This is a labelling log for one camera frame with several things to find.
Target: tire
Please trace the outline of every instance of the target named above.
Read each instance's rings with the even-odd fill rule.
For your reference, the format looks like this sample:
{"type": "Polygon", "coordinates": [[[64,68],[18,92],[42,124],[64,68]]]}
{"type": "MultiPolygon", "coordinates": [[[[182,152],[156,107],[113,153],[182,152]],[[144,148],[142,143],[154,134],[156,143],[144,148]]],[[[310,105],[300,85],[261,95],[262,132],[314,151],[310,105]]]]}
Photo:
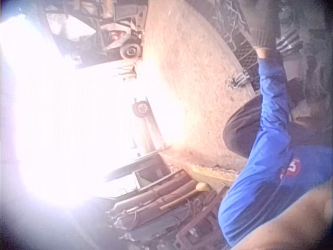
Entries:
{"type": "Polygon", "coordinates": [[[144,118],[151,112],[150,105],[146,101],[137,102],[132,108],[134,115],[139,118],[144,118]]]}
{"type": "Polygon", "coordinates": [[[130,40],[120,47],[120,55],[123,59],[136,59],[141,56],[141,46],[138,42],[130,40]]]}

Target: dark pants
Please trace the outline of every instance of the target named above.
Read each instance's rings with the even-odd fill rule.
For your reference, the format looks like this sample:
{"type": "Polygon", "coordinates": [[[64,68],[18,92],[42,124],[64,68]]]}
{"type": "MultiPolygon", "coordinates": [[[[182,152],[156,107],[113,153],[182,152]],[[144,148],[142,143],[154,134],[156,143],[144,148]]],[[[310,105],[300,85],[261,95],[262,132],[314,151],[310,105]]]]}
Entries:
{"type": "MultiPolygon", "coordinates": [[[[226,147],[244,158],[248,158],[260,128],[262,95],[256,96],[237,110],[227,122],[223,131],[226,147]]],[[[328,125],[320,132],[290,122],[287,127],[291,137],[290,146],[322,145],[332,146],[332,129],[328,125]]]]}

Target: person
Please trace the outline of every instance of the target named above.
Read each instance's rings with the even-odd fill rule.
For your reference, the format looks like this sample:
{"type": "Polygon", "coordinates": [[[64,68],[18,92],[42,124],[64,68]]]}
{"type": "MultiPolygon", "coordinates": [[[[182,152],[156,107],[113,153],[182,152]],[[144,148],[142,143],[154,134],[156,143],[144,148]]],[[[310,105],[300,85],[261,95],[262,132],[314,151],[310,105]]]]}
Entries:
{"type": "Polygon", "coordinates": [[[289,122],[287,77],[282,56],[275,48],[279,36],[277,1],[239,3],[258,56],[261,96],[238,110],[224,130],[227,147],[248,161],[221,202],[219,224],[228,244],[235,249],[278,249],[262,247],[262,243],[272,243],[273,239],[274,243],[292,245],[294,238],[278,234],[284,223],[289,233],[295,233],[292,229],[302,231],[308,223],[310,234],[317,236],[322,228],[330,226],[331,127],[310,130],[289,122]],[[318,202],[314,190],[325,184],[326,188],[318,192],[326,195],[318,202]],[[297,210],[304,206],[309,209],[298,214],[297,210]],[[315,224],[319,219],[312,217],[315,211],[320,211],[317,218],[323,223],[319,225],[315,224]]]}

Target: blue shirt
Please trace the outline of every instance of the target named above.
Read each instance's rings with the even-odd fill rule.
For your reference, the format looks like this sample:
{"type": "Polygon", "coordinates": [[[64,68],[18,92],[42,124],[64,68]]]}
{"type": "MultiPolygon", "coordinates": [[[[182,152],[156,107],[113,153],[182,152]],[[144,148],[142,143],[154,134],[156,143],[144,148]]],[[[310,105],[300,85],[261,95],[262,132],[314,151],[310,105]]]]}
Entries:
{"type": "Polygon", "coordinates": [[[332,176],[332,148],[289,147],[286,73],[281,60],[259,59],[260,130],[248,162],[221,202],[219,224],[230,246],[277,217],[332,176]]]}

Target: dirt ground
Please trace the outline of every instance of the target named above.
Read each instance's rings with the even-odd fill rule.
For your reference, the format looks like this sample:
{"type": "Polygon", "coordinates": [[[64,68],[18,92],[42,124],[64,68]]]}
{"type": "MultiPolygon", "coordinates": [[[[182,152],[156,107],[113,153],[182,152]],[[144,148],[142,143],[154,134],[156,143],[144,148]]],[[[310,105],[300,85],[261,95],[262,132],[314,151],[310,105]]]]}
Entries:
{"type": "Polygon", "coordinates": [[[250,95],[230,90],[237,72],[222,38],[183,0],[151,0],[138,79],[169,154],[201,166],[240,170],[245,160],[222,140],[229,117],[250,95]]]}

